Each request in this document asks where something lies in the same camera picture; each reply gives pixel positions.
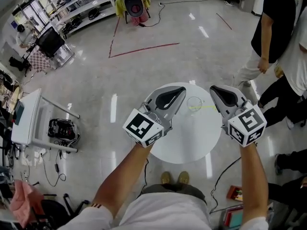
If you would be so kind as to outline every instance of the red checkered cloth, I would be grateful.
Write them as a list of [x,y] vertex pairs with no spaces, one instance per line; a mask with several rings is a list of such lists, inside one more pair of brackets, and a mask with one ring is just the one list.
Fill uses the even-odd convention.
[[134,26],[138,26],[139,23],[145,22],[145,21],[148,20],[148,14],[147,14],[147,12],[146,12],[146,7],[144,6],[144,3],[143,3],[143,8],[144,8],[143,14],[142,14],[140,17],[138,17],[138,18],[131,17],[131,21],[132,21],[132,24],[133,24]]
[[49,58],[39,51],[38,46],[33,49],[28,57],[28,61],[30,62],[32,68],[37,72],[45,71],[46,69],[51,68]]

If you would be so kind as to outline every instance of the black t-shirt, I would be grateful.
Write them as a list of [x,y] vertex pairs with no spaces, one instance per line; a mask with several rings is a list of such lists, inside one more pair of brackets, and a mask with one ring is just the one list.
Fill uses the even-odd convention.
[[[295,22],[295,0],[264,0],[263,12],[274,20],[270,44],[269,62],[274,63],[285,51]],[[261,57],[261,19],[258,22],[251,45]]]

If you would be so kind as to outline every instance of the round white table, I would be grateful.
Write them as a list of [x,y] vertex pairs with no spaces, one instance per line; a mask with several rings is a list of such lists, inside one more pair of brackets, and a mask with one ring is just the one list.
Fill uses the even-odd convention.
[[[222,130],[222,117],[203,88],[185,82],[170,83],[161,88],[167,86],[183,86],[187,95],[172,119],[173,129],[155,142],[151,153],[169,163],[199,160],[216,145]],[[200,105],[191,106],[188,100],[195,101],[197,97],[201,100]]]

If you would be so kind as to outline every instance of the black hair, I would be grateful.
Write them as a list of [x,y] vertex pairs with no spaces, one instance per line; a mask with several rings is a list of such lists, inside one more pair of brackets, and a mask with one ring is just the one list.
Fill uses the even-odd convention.
[[22,33],[24,31],[24,26],[23,25],[18,25],[17,26],[17,31]]

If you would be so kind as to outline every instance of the gray shorts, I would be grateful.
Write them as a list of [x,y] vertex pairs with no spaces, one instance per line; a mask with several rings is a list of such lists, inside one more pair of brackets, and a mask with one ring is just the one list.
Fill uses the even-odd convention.
[[187,184],[155,184],[145,188],[142,194],[149,193],[178,193],[178,194],[187,194],[199,198],[200,200],[205,201],[205,195],[198,190],[196,187],[187,185]]

